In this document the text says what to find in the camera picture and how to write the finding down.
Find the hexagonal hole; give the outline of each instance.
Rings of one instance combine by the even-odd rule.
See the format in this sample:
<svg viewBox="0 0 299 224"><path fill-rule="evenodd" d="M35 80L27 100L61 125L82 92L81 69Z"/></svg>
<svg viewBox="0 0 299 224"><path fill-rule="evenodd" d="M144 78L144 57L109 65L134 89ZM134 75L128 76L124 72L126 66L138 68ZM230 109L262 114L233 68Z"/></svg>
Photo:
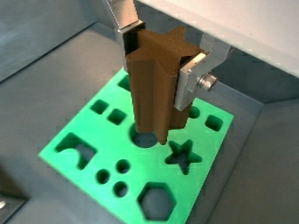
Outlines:
<svg viewBox="0 0 299 224"><path fill-rule="evenodd" d="M137 202L149 221L168 221L176 201L165 183L146 183Z"/></svg>

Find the star-shaped hole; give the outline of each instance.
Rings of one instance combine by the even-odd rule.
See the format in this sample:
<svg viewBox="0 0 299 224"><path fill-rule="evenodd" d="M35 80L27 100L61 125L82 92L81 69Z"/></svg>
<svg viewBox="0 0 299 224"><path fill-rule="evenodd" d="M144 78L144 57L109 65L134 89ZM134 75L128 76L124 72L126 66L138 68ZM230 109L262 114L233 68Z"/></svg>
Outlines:
<svg viewBox="0 0 299 224"><path fill-rule="evenodd" d="M181 167L181 173L186 175L189 173L190 163L201 162L201 157L192 152L192 140L186 140L181 145L170 141L169 146L172 148L172 155L164 160L164 162L168 165L177 164Z"/></svg>

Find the rectangular hole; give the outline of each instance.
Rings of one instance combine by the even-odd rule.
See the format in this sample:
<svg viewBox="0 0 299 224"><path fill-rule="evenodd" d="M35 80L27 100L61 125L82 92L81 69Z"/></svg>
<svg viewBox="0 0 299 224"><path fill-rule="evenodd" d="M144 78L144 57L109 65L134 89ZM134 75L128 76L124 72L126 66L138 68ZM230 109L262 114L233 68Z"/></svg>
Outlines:
<svg viewBox="0 0 299 224"><path fill-rule="evenodd" d="M59 141L59 144L55 147L55 151L61 152L66 149L73 149L78 151L79 159L77 166L79 169L83 169L90 159L94 157L97 151L95 149L85 142L82 141L73 133L69 133L62 140Z"/></svg>
<svg viewBox="0 0 299 224"><path fill-rule="evenodd" d="M220 131L221 124L222 124L222 121L214 115L208 116L208 119L205 121L205 126L209 129L214 131Z"/></svg>
<svg viewBox="0 0 299 224"><path fill-rule="evenodd" d="M117 108L113 109L108 116L108 120L114 124L118 125L126 117L126 114Z"/></svg>
<svg viewBox="0 0 299 224"><path fill-rule="evenodd" d="M122 80L117 83L117 85L118 85L125 91L130 92L128 75L122 78Z"/></svg>
<svg viewBox="0 0 299 224"><path fill-rule="evenodd" d="M101 101L101 100L97 100L93 105L90 106L90 109L98 114L101 115L102 112L105 111L105 109L108 108L108 104Z"/></svg>

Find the gray table surface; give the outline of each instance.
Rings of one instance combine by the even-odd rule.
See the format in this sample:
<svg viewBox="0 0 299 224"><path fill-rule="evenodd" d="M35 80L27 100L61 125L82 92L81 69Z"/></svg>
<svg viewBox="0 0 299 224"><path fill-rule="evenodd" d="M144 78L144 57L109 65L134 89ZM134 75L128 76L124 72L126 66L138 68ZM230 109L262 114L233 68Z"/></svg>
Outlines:
<svg viewBox="0 0 299 224"><path fill-rule="evenodd" d="M94 24L0 84L0 169L29 200L9 223L120 223L37 153L121 67L112 31ZM205 223L262 107L222 84L200 98L234 120L188 223Z"/></svg>

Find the brown star-shaped peg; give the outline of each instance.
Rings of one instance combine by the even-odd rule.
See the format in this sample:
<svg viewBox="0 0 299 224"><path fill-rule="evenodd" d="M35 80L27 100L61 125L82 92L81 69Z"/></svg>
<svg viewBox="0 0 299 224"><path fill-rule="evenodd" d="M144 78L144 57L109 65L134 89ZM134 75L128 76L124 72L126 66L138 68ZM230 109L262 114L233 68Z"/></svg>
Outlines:
<svg viewBox="0 0 299 224"><path fill-rule="evenodd" d="M190 109L190 105L184 111L173 107L180 66L201 52L184 42L184 32L184 27L165 34L140 30L138 48L125 56L136 131L153 132L160 144L166 142L168 130L184 128Z"/></svg>

